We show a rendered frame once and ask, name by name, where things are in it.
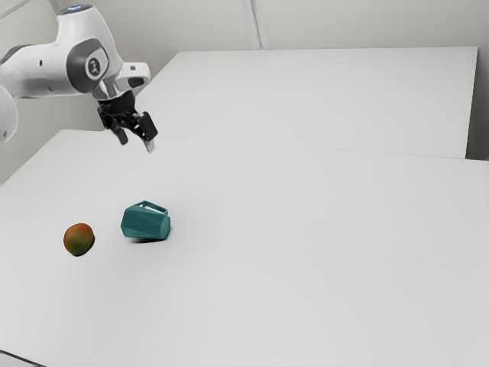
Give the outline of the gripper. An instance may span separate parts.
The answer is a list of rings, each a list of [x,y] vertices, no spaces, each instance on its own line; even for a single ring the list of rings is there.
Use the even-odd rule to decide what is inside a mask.
[[[112,131],[121,145],[128,143],[125,130],[137,135],[144,142],[148,153],[155,149],[157,128],[148,112],[139,113],[135,108],[135,95],[131,90],[121,96],[99,101],[99,117],[105,129]]]

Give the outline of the teal faceted mug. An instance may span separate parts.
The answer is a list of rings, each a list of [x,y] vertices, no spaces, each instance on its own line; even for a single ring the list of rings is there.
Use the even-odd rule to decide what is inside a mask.
[[[146,200],[126,208],[121,220],[122,233],[128,238],[165,240],[170,227],[168,210]]]

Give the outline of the red green mango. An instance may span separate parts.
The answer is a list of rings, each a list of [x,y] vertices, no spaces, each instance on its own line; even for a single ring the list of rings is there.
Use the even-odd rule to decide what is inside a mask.
[[[83,222],[70,226],[63,236],[65,249],[76,257],[87,253],[94,243],[95,235],[92,227]]]

